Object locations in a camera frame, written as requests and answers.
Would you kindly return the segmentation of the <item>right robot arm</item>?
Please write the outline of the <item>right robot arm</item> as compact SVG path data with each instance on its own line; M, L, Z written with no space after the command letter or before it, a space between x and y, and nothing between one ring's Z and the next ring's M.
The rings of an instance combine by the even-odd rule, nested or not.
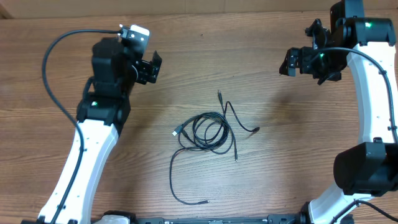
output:
M397 190L396 33L390 19L366 17L362 1L330 9L330 28L319 19L305 29L312 45L287 51L279 72L337 82L350 69L358 99L358 144L339 153L333 183L296 215L269 215L269 223L353 223L352 210Z

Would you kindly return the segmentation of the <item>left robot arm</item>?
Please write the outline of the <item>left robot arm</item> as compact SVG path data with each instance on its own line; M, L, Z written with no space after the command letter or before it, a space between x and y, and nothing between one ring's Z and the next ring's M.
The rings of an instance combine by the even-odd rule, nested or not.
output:
M92 48L94 75L76 111L75 137L56 187L36 223L90 223L105 163L116 145L131 106L135 83L155 83L162 59L143 60L148 37L103 38Z

